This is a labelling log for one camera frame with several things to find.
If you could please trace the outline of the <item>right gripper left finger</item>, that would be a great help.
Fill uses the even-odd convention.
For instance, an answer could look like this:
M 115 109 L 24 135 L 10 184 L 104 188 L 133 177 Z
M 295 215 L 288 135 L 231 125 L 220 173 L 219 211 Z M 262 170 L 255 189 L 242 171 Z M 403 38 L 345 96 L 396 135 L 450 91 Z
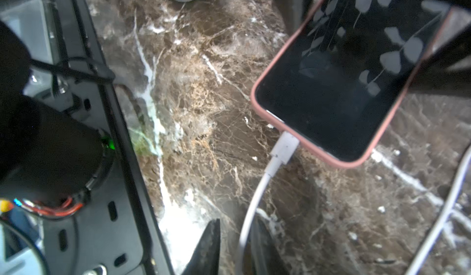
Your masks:
M 207 224 L 182 275 L 218 275 L 220 246 L 220 220 L 214 219 Z

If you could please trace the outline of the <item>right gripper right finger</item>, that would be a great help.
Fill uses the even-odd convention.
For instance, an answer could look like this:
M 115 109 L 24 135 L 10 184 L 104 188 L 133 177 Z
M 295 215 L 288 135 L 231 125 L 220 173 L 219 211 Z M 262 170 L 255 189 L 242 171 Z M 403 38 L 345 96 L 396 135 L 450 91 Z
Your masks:
M 274 240 L 264 222 L 255 217 L 250 230 L 252 270 L 255 275 L 288 275 Z

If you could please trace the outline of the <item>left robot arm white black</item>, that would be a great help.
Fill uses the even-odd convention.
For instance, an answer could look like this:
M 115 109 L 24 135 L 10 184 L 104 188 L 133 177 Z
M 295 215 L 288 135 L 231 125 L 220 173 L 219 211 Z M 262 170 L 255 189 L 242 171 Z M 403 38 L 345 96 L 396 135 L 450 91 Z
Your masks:
M 255 82 L 256 114 L 338 168 L 362 164 L 421 70 L 471 39 L 471 11 L 443 0 L 320 0 Z M 115 76 L 89 56 L 47 62 L 1 23 L 1 196 L 34 214 L 64 219 L 92 190 L 117 139 L 100 126 L 23 92 L 37 71 L 60 96 L 59 78 L 111 87 Z

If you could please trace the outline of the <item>pink case phone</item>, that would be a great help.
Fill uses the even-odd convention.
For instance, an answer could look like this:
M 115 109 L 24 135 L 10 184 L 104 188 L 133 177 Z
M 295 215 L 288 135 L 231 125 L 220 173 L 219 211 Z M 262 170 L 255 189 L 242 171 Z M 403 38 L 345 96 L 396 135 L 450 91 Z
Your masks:
M 453 0 L 320 0 L 251 91 L 255 111 L 314 156 L 372 152 L 443 32 Z

